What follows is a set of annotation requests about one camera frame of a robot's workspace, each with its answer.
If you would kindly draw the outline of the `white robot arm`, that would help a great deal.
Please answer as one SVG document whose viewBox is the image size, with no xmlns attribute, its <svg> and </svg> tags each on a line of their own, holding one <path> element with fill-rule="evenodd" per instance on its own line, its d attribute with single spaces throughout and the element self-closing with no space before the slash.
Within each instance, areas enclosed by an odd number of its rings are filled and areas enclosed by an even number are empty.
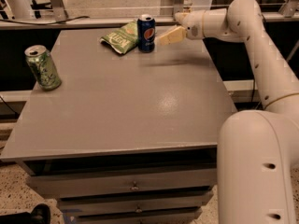
<svg viewBox="0 0 299 224">
<path fill-rule="evenodd" d="M 219 224 L 296 224 L 291 168 L 299 162 L 299 79 L 266 32 L 260 6 L 234 0 L 175 19 L 157 43 L 208 37 L 243 43 L 263 106 L 235 113 L 221 127 Z"/>
</svg>

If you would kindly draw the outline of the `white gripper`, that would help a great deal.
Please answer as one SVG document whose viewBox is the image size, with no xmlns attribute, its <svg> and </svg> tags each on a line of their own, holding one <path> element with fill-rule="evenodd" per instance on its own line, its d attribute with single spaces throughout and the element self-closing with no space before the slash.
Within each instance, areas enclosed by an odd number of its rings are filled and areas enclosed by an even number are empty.
<svg viewBox="0 0 299 224">
<path fill-rule="evenodd" d="M 156 37 L 156 44 L 165 46 L 178 43 L 185 39 L 186 36 L 191 40 L 202 40 L 204 38 L 204 14 L 204 10 L 198 10 L 191 13 L 177 12 L 175 14 L 175 20 L 177 22 L 183 22 L 184 20 L 184 27 L 186 29 L 180 25 L 174 25 L 170 27 L 166 32 Z"/>
</svg>

